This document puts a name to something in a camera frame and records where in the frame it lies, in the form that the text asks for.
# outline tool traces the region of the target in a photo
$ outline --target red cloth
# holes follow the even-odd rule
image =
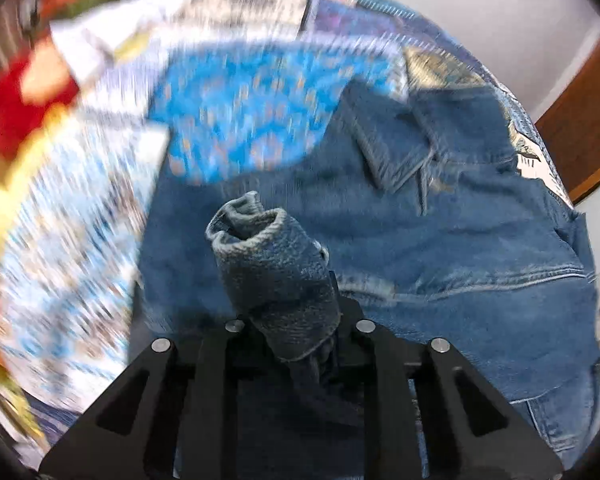
[[[71,78],[62,91],[42,106],[24,104],[20,94],[20,78],[29,66],[31,53],[13,60],[9,71],[0,78],[0,154],[12,160],[20,143],[42,124],[46,111],[54,103],[68,105],[78,93]]]

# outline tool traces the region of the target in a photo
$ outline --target brown wooden door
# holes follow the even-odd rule
[[[570,198],[583,199],[600,184],[600,42],[536,126]]]

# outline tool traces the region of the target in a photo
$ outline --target blue denim jacket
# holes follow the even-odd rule
[[[419,91],[405,106],[353,81],[291,167],[201,187],[162,172],[139,264],[149,326],[187,335],[233,315],[204,232],[256,190],[329,251],[366,316],[410,340],[448,338],[569,463],[600,357],[592,255],[584,217],[520,177],[515,155],[490,88]]]

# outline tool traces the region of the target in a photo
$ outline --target silver rivet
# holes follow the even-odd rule
[[[244,321],[241,319],[232,319],[231,321],[227,321],[224,329],[227,332],[231,332],[231,333],[238,333],[238,332],[242,332],[242,329],[244,328]]]
[[[451,345],[446,339],[437,337],[433,341],[431,341],[431,348],[433,348],[436,352],[440,352],[441,354],[443,354],[445,352],[449,352]]]
[[[369,319],[361,319],[356,323],[356,328],[358,329],[358,332],[371,334],[376,329],[376,324]]]
[[[168,339],[161,337],[151,343],[151,350],[154,352],[166,352],[171,346],[171,342]]]

